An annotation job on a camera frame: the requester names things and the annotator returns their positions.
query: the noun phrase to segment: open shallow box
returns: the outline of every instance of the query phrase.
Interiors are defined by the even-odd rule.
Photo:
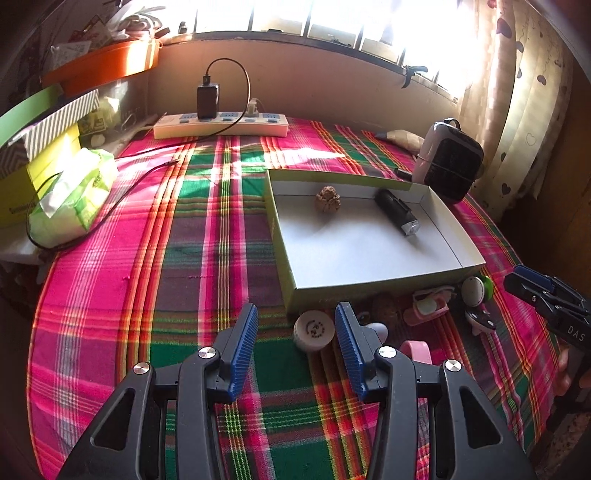
[[[314,208],[332,185],[334,214]],[[421,228],[406,237],[374,202],[387,188],[407,203]],[[402,295],[458,283],[485,261],[431,188],[377,177],[307,170],[268,170],[265,205],[283,302],[290,313],[332,308],[381,291]]]

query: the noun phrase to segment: orange plastic container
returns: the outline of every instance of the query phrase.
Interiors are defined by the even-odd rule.
[[[115,43],[66,63],[43,77],[43,86],[61,84],[66,97],[158,65],[159,40]]]

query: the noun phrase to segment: curtain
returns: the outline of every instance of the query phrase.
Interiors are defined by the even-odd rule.
[[[570,98],[573,58],[525,0],[473,0],[474,80],[458,102],[462,129],[484,150],[471,193],[500,220],[537,196]]]

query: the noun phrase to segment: window sill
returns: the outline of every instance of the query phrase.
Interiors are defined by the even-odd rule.
[[[318,40],[316,38],[305,38],[296,34],[279,33],[279,32],[257,32],[257,31],[215,31],[215,32],[202,32],[185,35],[175,35],[174,37],[163,38],[163,44],[174,45],[178,43],[184,43],[187,41],[208,41],[208,40],[258,40],[258,41],[275,41],[281,43],[291,43],[295,45],[304,45],[307,47],[320,48],[322,50],[332,51],[334,53],[340,53],[353,57],[355,59],[363,60],[373,65],[390,70],[391,72],[405,75],[405,70],[400,65],[393,63],[392,61],[385,60],[381,57],[368,53],[366,51],[355,50],[354,48],[334,43],[326,40]],[[415,75],[411,79],[412,82],[417,82],[424,87],[436,92],[438,95],[457,103],[451,93],[445,88],[436,85],[431,80],[428,80],[420,75]]]

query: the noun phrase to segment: green tissue package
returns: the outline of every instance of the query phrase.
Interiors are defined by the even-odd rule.
[[[82,148],[29,215],[33,240],[53,248],[86,234],[117,174],[111,153]]]

